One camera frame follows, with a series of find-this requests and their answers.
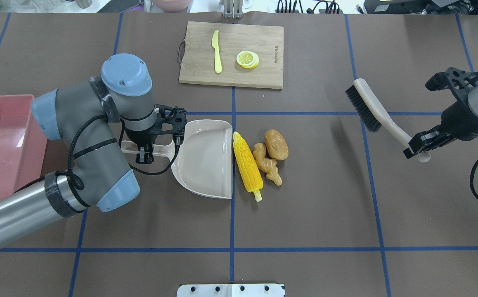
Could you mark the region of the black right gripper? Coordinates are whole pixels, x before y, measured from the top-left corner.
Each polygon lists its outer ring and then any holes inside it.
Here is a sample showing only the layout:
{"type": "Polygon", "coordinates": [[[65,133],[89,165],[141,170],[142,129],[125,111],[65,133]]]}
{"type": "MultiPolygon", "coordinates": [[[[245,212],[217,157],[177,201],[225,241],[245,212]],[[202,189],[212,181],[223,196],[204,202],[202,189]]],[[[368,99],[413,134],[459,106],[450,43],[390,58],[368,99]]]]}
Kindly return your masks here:
{"type": "Polygon", "coordinates": [[[450,67],[434,74],[425,84],[430,92],[450,90],[456,103],[441,114],[441,124],[417,133],[403,150],[407,159],[435,150],[458,139],[470,141],[478,137],[478,114],[469,105],[469,95],[478,91],[478,71],[466,72],[450,67]]]}

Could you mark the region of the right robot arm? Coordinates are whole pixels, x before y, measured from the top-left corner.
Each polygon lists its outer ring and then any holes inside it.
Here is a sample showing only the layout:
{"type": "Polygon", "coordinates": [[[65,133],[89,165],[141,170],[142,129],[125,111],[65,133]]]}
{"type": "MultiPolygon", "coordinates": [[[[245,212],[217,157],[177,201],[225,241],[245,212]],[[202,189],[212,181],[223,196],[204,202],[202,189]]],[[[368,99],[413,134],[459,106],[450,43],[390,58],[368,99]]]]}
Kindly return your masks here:
{"type": "Polygon", "coordinates": [[[434,74],[425,84],[430,92],[450,90],[456,102],[441,114],[441,123],[416,134],[403,153],[410,159],[455,140],[471,141],[478,137],[478,72],[454,67],[434,74]]]}

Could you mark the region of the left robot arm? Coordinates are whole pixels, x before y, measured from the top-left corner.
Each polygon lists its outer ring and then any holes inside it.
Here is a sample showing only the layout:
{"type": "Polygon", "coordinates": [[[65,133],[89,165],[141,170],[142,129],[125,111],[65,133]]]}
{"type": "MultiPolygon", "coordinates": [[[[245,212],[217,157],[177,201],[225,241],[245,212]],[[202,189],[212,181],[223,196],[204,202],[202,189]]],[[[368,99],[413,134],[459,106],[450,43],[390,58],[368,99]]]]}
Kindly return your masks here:
{"type": "Polygon", "coordinates": [[[47,139],[67,145],[67,169],[0,200],[0,249],[88,207],[108,212],[139,195],[137,168],[126,160],[109,124],[122,124],[136,144],[138,164],[152,163],[156,138],[170,134],[174,153],[167,169],[179,154],[187,124],[186,109],[155,103],[148,67],[131,53],[107,58],[101,73],[87,81],[35,98],[30,110],[47,139]]]}

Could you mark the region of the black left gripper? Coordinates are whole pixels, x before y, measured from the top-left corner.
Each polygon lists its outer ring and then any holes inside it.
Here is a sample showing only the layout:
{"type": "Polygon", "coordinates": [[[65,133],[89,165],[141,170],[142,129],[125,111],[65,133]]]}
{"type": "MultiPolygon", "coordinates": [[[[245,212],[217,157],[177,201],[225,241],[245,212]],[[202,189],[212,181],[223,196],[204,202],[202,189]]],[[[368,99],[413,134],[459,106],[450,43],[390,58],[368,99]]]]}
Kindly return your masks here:
{"type": "Polygon", "coordinates": [[[157,105],[151,116],[156,116],[154,124],[140,129],[130,127],[130,120],[124,120],[125,132],[128,139],[138,148],[137,164],[152,163],[154,161],[154,143],[160,135],[172,135],[173,144],[181,146],[184,142],[187,111],[183,107],[169,107],[157,105]]]}

